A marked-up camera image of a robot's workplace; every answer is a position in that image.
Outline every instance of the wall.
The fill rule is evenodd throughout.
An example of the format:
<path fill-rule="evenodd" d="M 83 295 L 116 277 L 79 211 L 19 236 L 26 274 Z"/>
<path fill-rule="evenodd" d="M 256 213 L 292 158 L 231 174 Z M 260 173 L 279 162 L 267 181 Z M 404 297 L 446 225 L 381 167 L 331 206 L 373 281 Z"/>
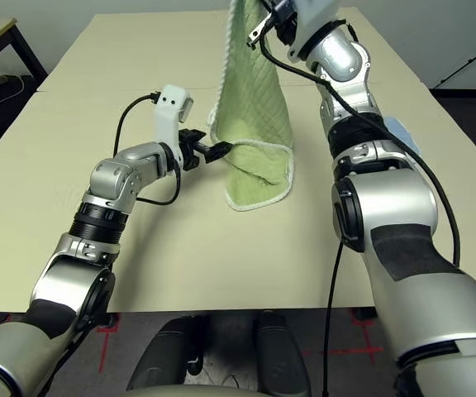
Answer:
<path fill-rule="evenodd" d="M 96 13 L 202 11 L 229 0 L 0 0 L 0 17 L 14 16 L 51 71 Z M 428 87 L 476 55 L 476 1 L 341 0 L 356 6 Z M 0 70 L 25 71 L 11 50 Z M 442 88 L 476 88 L 476 62 Z"/>
<path fill-rule="evenodd" d="M 476 0 L 341 0 L 369 19 L 430 88 L 476 55 Z M 476 62 L 442 88 L 476 88 Z"/>
<path fill-rule="evenodd" d="M 228 8 L 229 0 L 0 0 L 0 17 L 17 25 L 47 72 L 58 63 L 95 14 L 206 11 Z M 0 71 L 27 73 L 12 49 L 0 54 Z"/>

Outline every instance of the black cable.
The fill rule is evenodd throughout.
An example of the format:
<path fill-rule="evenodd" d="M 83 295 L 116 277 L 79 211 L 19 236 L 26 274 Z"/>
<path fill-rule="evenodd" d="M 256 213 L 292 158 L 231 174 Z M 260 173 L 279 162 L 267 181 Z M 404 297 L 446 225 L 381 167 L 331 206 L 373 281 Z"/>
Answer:
<path fill-rule="evenodd" d="M 170 205 L 175 201 L 175 199 L 179 196 L 179 190 L 181 189 L 181 169 L 179 168 L 178 162 L 174 159 L 174 173 L 175 173 L 175 192 L 174 196 L 168 201 L 154 201 L 148 198 L 138 197 L 136 198 L 137 201 L 141 201 L 142 203 L 154 204 L 154 205 Z"/>
<path fill-rule="evenodd" d="M 64 366 L 64 364 L 73 355 L 73 353 L 76 352 L 76 350 L 80 347 L 83 340 L 89 335 L 90 332 L 91 332 L 91 329 L 82 332 L 76 341 L 71 342 L 67 346 L 67 350 L 65 351 L 65 354 L 56 363 L 55 370 L 50 375 L 49 380 L 45 383 L 45 385 L 41 389 L 41 392 L 38 394 L 38 397 L 44 397 L 49 392 L 49 389 L 52 386 L 53 379 L 55 378 L 56 373 L 60 370 L 62 366 Z"/>
<path fill-rule="evenodd" d="M 357 33 L 355 33 L 354 27 L 351 24 L 346 23 L 346 28 L 350 32 L 350 35 L 352 36 L 352 40 L 355 41 L 356 43 L 359 43 L 359 38 L 357 36 Z"/>
<path fill-rule="evenodd" d="M 128 105 L 128 107 L 126 109 L 124 109 L 124 112 L 122 112 L 121 118 L 119 120 L 119 124 L 117 125 L 117 133 L 115 134 L 115 145 L 113 146 L 113 157 L 115 157 L 117 155 L 117 152 L 119 150 L 119 140 L 121 139 L 122 123 L 124 122 L 124 119 L 126 118 L 128 113 L 130 112 L 130 110 L 132 110 L 132 108 L 137 103 L 141 103 L 141 102 L 149 100 L 151 98 L 152 98 L 151 94 L 150 95 L 143 95 L 142 97 L 140 97 L 140 98 L 136 99 L 135 101 L 133 101 L 132 103 L 130 103 Z"/>
<path fill-rule="evenodd" d="M 267 31 L 274 25 L 274 21 L 270 20 L 268 21 L 264 29 L 260 32 L 260 37 L 259 37 L 259 43 L 260 43 L 260 50 L 262 51 L 262 55 L 264 55 L 270 62 L 273 64 L 277 65 L 279 68 L 285 69 L 288 72 L 292 72 L 295 74 L 298 74 L 299 76 L 302 76 L 305 79 L 309 79 L 313 81 L 316 84 L 320 84 L 325 87 L 326 91 L 346 110 L 350 115 L 357 117 L 360 120 L 365 121 L 367 124 L 372 126 L 373 128 L 376 128 L 377 130 L 381 131 L 390 141 L 392 141 L 396 146 L 398 146 L 400 149 L 408 153 L 412 159 L 418 165 L 424 170 L 424 172 L 427 174 L 433 185 L 435 186 L 435 190 L 438 193 L 440 199 L 442 200 L 442 204 L 444 206 L 445 213 L 447 215 L 447 218 L 449 219 L 450 223 L 450 228 L 451 228 L 451 234 L 453 235 L 453 264 L 457 267 L 459 267 L 460 263 L 460 235 L 459 235 L 459 228 L 456 224 L 456 219 L 455 219 L 455 214 L 453 213 L 453 208 L 451 207 L 451 204 L 449 200 L 447 199 L 447 196 L 445 195 L 444 188 L 440 184 L 440 181 L 438 178 L 436 178 L 435 173 L 432 171 L 432 169 L 429 167 L 429 165 L 426 164 L 426 162 L 413 150 L 411 149 L 408 145 L 406 145 L 401 139 L 393 135 L 387 128 L 383 128 L 379 124 L 369 120 L 367 117 L 363 116 L 362 114 L 358 113 L 355 109 L 353 109 L 338 93 L 337 91 L 334 90 L 334 88 L 331 86 L 331 84 L 324 80 L 321 79 L 314 74 L 309 74 L 303 70 L 293 68 L 290 65 L 286 65 L 284 62 L 281 62 L 280 60 L 277 60 L 273 55 L 271 55 L 265 45 L 265 35 Z"/>
<path fill-rule="evenodd" d="M 124 119 L 126 118 L 127 114 L 132 110 L 132 108 L 137 104 L 141 103 L 145 100 L 153 100 L 154 94 L 149 94 L 149 95 L 143 95 L 142 97 L 139 97 L 132 103 L 130 103 L 126 109 L 124 109 L 124 112 L 122 112 L 121 118 L 119 119 L 119 123 L 117 125 L 117 132 L 115 134 L 115 145 L 113 146 L 113 157 L 117 155 L 117 152 L 119 150 L 119 141 L 121 140 L 121 131 L 122 131 L 122 124 L 124 123 Z M 174 159 L 174 173 L 175 173 L 175 192 L 174 196 L 168 201 L 154 201 L 150 200 L 148 198 L 142 198 L 142 197 L 137 197 L 136 201 L 140 201 L 142 203 L 148 203 L 148 204 L 154 204 L 154 205 L 170 205 L 173 203 L 176 198 L 179 196 L 179 190 L 181 189 L 181 169 L 179 168 L 179 163 Z"/>
<path fill-rule="evenodd" d="M 262 5 L 264 6 L 266 10 L 271 12 L 271 6 L 268 4 L 268 2 L 266 2 L 266 0 L 260 0 L 260 2 L 262 3 Z"/>
<path fill-rule="evenodd" d="M 324 326 L 324 346 L 322 348 L 322 368 L 324 376 L 322 378 L 322 396 L 328 396 L 328 342 L 330 341 L 330 324 L 331 324 L 331 305 L 334 300 L 334 288 L 336 287 L 337 271 L 339 270 L 340 255 L 343 252 L 343 243 L 339 243 L 337 248 L 336 263 L 331 274 L 330 293 L 328 294 L 328 305 L 326 306 L 326 323 Z"/>
<path fill-rule="evenodd" d="M 470 66 L 475 60 L 476 60 L 476 56 L 474 56 L 472 59 L 468 60 L 468 62 L 466 62 L 465 65 L 460 66 L 457 70 L 455 70 L 452 74 L 450 74 L 449 76 L 447 76 L 445 79 L 440 80 L 440 82 L 439 82 L 435 87 L 433 87 L 433 89 L 440 87 L 440 86 L 441 86 L 443 83 L 445 83 L 447 80 L 451 79 L 453 76 L 455 76 L 456 74 L 458 74 L 460 71 L 462 71 L 463 69 L 465 69 L 465 68 L 467 68 L 468 66 Z"/>

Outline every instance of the gray carpet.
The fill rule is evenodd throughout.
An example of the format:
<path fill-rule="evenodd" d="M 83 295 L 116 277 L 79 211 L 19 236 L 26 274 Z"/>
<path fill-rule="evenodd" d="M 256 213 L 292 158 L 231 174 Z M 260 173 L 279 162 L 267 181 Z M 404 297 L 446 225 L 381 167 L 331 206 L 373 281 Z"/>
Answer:
<path fill-rule="evenodd" d="M 313 395 L 322 390 L 324 310 L 283 310 L 301 348 Z M 92 332 L 59 371 L 48 396 L 118 396 L 126 389 L 140 355 L 151 338 L 181 313 L 124 313 L 113 332 Z M 185 383 L 220 385 L 235 375 L 240 388 L 256 390 L 252 311 L 212 313 L 213 344 L 205 371 Z M 388 354 L 379 321 L 358 322 L 348 309 L 332 316 L 329 355 L 331 396 L 392 396 L 396 368 Z M 233 379 L 225 385 L 236 387 Z"/>

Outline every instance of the green towel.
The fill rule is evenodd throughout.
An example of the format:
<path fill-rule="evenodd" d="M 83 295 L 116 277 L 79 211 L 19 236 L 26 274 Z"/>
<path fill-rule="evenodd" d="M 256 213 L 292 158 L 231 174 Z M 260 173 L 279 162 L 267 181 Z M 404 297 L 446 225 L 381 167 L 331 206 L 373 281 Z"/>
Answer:
<path fill-rule="evenodd" d="M 247 36 L 265 18 L 258 0 L 232 0 L 220 95 L 209 116 L 211 138 L 235 144 L 226 198 L 238 211 L 283 199 L 293 181 L 293 135 L 275 66 Z"/>

